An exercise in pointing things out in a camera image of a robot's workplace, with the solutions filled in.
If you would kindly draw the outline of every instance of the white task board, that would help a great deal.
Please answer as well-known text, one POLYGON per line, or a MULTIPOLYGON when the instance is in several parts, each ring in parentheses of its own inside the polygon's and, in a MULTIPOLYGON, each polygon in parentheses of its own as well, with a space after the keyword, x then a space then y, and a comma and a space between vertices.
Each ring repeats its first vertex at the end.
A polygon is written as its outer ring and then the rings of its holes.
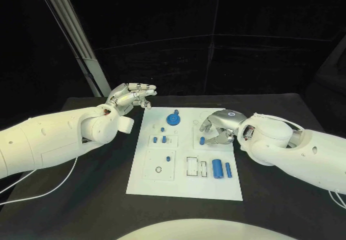
POLYGON ((200 137, 208 140, 219 135, 215 127, 209 132, 200 132, 199 128, 208 116, 222 109, 153 107, 144 110, 127 194, 244 200, 234 145, 200 145, 200 137), (170 126, 167 116, 174 110, 180 123, 170 126), (221 179, 213 177, 213 159, 222 161, 221 179), (228 178, 225 163, 231 165, 232 178, 228 178))

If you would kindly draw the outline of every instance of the robotic hand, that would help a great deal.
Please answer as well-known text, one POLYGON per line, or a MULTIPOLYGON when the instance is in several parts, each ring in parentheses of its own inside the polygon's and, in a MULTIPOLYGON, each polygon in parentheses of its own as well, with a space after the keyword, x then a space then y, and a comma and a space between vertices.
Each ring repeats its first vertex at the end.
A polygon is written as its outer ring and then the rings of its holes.
POLYGON ((260 164, 275 165, 314 186, 346 194, 346 139, 307 130, 280 117, 255 113, 247 118, 232 110, 216 111, 200 132, 212 125, 219 136, 206 144, 229 144, 236 136, 241 150, 260 164))
POLYGON ((130 133, 134 120, 124 115, 134 106, 151 108, 146 96, 156 86, 121 84, 105 104, 29 118, 0 132, 0 178, 52 167, 107 144, 117 132, 130 133))

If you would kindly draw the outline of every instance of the blue object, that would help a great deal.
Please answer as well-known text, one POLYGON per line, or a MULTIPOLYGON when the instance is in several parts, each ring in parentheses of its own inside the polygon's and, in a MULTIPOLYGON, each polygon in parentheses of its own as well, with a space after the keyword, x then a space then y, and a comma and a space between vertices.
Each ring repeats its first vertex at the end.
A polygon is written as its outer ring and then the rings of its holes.
POLYGON ((213 178, 222 179, 223 178, 222 161, 219 159, 213 159, 211 163, 212 163, 213 178))
POLYGON ((200 144, 200 145, 205 145, 205 140, 206 140, 206 139, 205 139, 205 137, 202 136, 202 137, 200 137, 200 140, 199 140, 199 144, 200 144))
POLYGON ((232 172, 231 172, 229 162, 225 163, 225 170, 226 170, 226 177, 231 178, 232 177, 232 172))
POLYGON ((167 116, 167 124, 176 126, 180 123, 179 111, 174 110, 174 113, 167 116))

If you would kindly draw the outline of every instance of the black table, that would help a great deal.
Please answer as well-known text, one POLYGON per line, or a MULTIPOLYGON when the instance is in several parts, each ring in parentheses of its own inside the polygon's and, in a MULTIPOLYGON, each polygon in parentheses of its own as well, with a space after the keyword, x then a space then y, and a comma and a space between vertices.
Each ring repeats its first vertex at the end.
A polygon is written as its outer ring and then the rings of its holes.
MULTIPOLYGON (((275 115, 317 131, 323 128, 294 93, 228 96, 150 97, 156 107, 226 108, 275 115)), ((105 98, 69 98, 63 111, 97 106, 105 98)), ((10 203, 0 212, 1 239, 115 239, 163 221, 222 219, 274 230, 301 240, 346 239, 346 211, 326 190, 251 160, 234 144, 244 201, 127 195, 127 184, 141 128, 143 108, 131 134, 78 158, 61 188, 35 200, 10 203)), ((17 184, 10 200, 46 193, 65 178, 74 161, 38 170, 17 184)))

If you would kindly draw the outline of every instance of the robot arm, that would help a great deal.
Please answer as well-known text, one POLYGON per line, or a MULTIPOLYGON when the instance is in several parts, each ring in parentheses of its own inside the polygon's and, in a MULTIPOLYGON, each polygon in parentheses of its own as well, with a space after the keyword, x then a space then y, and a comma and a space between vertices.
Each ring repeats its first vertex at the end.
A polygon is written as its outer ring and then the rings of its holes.
POLYGON ((146 96, 156 86, 121 84, 105 104, 29 118, 0 132, 0 178, 52 167, 107 144, 121 131, 130 134, 133 107, 151 108, 146 96))
POLYGON ((280 117, 255 113, 247 118, 231 110, 216 111, 199 130, 208 131, 212 125, 219 136, 206 143, 229 144, 236 135, 241 150, 254 161, 275 165, 314 186, 346 194, 346 139, 303 129, 280 117))

